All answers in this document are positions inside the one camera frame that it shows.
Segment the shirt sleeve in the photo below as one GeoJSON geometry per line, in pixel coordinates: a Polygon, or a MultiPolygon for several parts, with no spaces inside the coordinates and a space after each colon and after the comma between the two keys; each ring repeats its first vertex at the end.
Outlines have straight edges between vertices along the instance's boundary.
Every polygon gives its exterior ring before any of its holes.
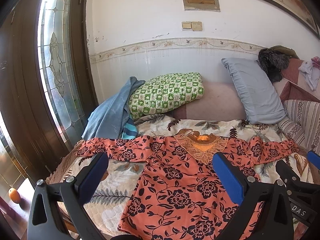
{"type": "Polygon", "coordinates": [[[125,162],[144,162],[164,145],[164,137],[139,136],[135,139],[93,138],[85,141],[77,156],[92,156],[100,152],[108,154],[110,159],[125,162]]]}
{"type": "Polygon", "coordinates": [[[282,159],[297,152],[299,152],[299,148],[292,140],[263,142],[260,137],[254,137],[248,142],[246,154],[253,164],[263,164],[282,159]]]}

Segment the decorative tile border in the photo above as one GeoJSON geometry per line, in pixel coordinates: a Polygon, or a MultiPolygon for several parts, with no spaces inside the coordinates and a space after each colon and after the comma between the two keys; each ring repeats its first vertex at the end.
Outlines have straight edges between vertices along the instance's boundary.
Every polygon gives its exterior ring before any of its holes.
{"type": "Polygon", "coordinates": [[[240,41],[221,40],[212,38],[175,38],[166,40],[154,40],[135,43],[104,52],[90,55],[91,63],[97,63],[116,57],[131,55],[135,53],[148,52],[161,49],[226,49],[233,51],[258,54],[263,47],[240,41]]]}

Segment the bedspread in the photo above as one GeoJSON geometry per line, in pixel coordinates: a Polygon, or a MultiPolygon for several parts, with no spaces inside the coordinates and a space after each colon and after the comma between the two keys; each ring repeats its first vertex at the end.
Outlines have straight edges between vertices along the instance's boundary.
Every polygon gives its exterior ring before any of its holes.
{"type": "MultiPolygon", "coordinates": [[[[230,122],[176,120],[166,115],[155,114],[140,118],[136,121],[136,126],[140,135],[151,136],[171,136],[177,134],[181,129],[191,129],[199,131],[200,134],[213,133],[217,136],[237,137],[245,141],[249,141],[254,136],[260,137],[264,142],[281,142],[286,139],[277,125],[255,126],[249,125],[242,120],[230,122]]],[[[84,157],[76,158],[73,164],[66,170],[61,181],[69,175],[76,176],[81,168],[87,166],[90,161],[91,159],[84,157]]],[[[308,163],[304,157],[291,154],[285,158],[285,161],[301,176],[302,181],[313,182],[308,163]]],[[[254,166],[254,170],[260,176],[261,181],[274,183],[276,179],[279,179],[275,170],[275,163],[271,162],[254,166]]],[[[103,233],[111,236],[123,234],[117,230],[120,217],[126,206],[128,197],[134,191],[144,165],[145,163],[110,160],[108,176],[99,184],[91,202],[84,205],[92,221],[103,233]]],[[[59,206],[67,212],[63,203],[60,203],[59,206]]]]}

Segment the pillowcase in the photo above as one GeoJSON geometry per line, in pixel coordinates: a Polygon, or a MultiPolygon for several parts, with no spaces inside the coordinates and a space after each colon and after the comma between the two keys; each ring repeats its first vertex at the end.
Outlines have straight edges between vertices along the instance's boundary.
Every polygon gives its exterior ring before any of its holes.
{"type": "Polygon", "coordinates": [[[223,58],[250,124],[273,124],[285,118],[281,100],[267,74],[255,60],[223,58]]]}
{"type": "Polygon", "coordinates": [[[204,88],[199,73],[172,73],[158,76],[140,86],[129,99],[132,118],[161,114],[202,97],[204,88]]]}

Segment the blue gripper pad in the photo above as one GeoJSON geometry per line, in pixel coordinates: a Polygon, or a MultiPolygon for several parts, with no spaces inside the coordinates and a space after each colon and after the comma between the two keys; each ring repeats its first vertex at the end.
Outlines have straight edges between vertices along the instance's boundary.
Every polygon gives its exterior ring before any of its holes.
{"type": "Polygon", "coordinates": [[[231,163],[228,162],[226,158],[221,158],[220,153],[216,153],[212,158],[212,166],[215,173],[218,175],[223,187],[228,193],[231,201],[235,204],[241,205],[244,199],[244,188],[239,182],[236,176],[230,170],[231,163]]]}
{"type": "Polygon", "coordinates": [[[100,183],[101,178],[103,177],[103,174],[108,168],[108,165],[108,155],[106,153],[102,153],[102,155],[96,155],[91,160],[91,163],[88,166],[82,168],[82,170],[89,169],[89,173],[87,174],[87,176],[85,176],[85,178],[82,180],[82,183],[78,186],[78,201],[80,205],[84,205],[90,202],[94,192],[96,191],[100,183]]]}
{"type": "Polygon", "coordinates": [[[314,166],[320,170],[320,156],[315,154],[313,151],[308,152],[307,159],[310,161],[314,166]]]}

